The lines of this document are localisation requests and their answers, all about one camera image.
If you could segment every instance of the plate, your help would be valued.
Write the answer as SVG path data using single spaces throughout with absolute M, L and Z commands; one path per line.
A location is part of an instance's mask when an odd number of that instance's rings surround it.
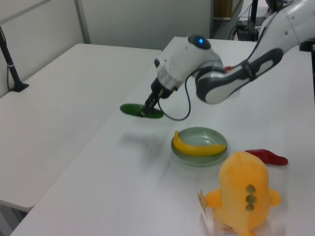
M 205 127 L 192 127 L 184 129 L 179 133 L 180 138 L 187 144 L 194 146 L 203 146 L 210 144 L 223 144 L 227 146 L 225 137 L 218 131 Z M 192 166 L 210 166 L 221 162 L 228 156 L 227 149 L 213 156 L 190 156 L 180 152 L 174 145 L 173 139 L 171 147 L 176 156 L 184 163 Z

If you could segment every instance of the toy banana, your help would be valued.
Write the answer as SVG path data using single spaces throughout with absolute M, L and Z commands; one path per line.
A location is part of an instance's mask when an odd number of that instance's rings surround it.
M 226 146 L 222 144 L 212 144 L 204 146 L 194 146 L 185 143 L 175 131 L 173 144 L 178 151 L 190 156 L 212 156 L 218 155 L 226 150 Z

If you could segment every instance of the red pepper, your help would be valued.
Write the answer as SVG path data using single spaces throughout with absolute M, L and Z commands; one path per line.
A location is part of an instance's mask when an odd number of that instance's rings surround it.
M 288 160 L 283 156 L 278 156 L 272 153 L 271 151 L 265 149 L 254 149 L 254 150 L 246 150 L 260 160 L 262 160 L 265 164 L 277 165 L 277 166 L 284 166 L 288 164 Z

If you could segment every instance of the black cable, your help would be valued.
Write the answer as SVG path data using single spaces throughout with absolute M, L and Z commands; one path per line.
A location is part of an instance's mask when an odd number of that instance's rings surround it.
M 247 18 L 247 25 L 249 26 L 250 23 L 250 13 L 251 13 L 252 4 L 250 5 L 250 9 L 248 10 L 248 18 Z
M 9 86 L 9 67 L 6 66 L 6 85 L 8 86 L 8 90 L 11 91 Z
M 2 28 L 1 28 L 1 26 L 0 26 L 0 32 L 1 32 L 1 34 L 3 35 L 3 39 L 4 39 L 5 45 L 6 45 L 6 38 L 5 38 L 5 35 L 4 35 L 4 33 L 3 33 L 3 30 L 2 30 Z
M 182 121 L 182 120 L 185 120 L 185 119 L 190 115 L 191 102 L 190 102 L 190 97 L 189 97 L 189 93 L 188 93 L 188 89 L 187 89 L 187 81 L 188 81 L 188 79 L 189 79 L 190 76 L 192 76 L 194 73 L 196 73 L 196 72 L 198 72 L 198 71 L 200 71 L 200 70 L 202 70 L 202 68 L 194 70 L 194 71 L 191 72 L 191 73 L 187 76 L 187 78 L 185 79 L 185 90 L 186 90 L 186 94 L 187 94 L 187 100 L 188 100 L 188 104 L 189 104 L 189 109 L 188 109 L 187 115 L 186 115 L 184 118 L 177 119 L 177 118 L 173 118 L 173 117 L 169 116 L 168 114 L 165 113 L 165 111 L 163 111 L 163 109 L 162 109 L 162 107 L 161 107 L 161 105 L 160 105 L 160 103 L 159 103 L 159 100 L 157 101 L 158 107 L 160 108 L 160 110 L 164 113 L 164 115 L 165 115 L 167 118 L 169 118 L 169 119 L 171 119 L 171 120 L 175 120 L 175 121 Z
M 231 33 L 232 33 L 232 31 L 233 31 L 235 28 L 236 28 L 236 26 L 234 26 L 234 27 L 232 28 L 230 34 L 228 35 L 228 40 L 230 40 Z
M 250 8 L 251 5 L 252 5 L 252 3 L 251 3 L 251 4 L 247 7 L 247 9 L 243 12 L 243 14 L 240 16 L 240 18 L 247 12 L 248 8 Z
M 6 38 L 5 38 L 5 35 L 4 35 L 4 32 L 3 32 L 2 28 L 1 28 L 1 26 L 0 26 L 0 33 L 1 33 L 2 36 L 3 36 L 5 45 L 7 46 L 7 44 L 6 44 Z M 6 66 L 6 85 L 7 85 L 7 87 L 8 87 L 8 90 L 11 91 L 10 86 L 9 86 L 9 66 Z

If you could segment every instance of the red object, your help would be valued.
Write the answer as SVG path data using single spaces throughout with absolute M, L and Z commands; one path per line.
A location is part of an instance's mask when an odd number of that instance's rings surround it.
M 229 73 L 229 72 L 231 72 L 232 70 L 234 70 L 235 67 L 234 67 L 234 66 L 226 66 L 224 69 L 225 69 L 226 73 Z
M 260 160 L 262 160 L 265 164 L 277 165 L 277 166 L 284 166 L 288 164 L 288 160 L 283 156 L 278 156 L 272 153 L 271 151 L 265 149 L 253 149 L 253 150 L 246 150 Z

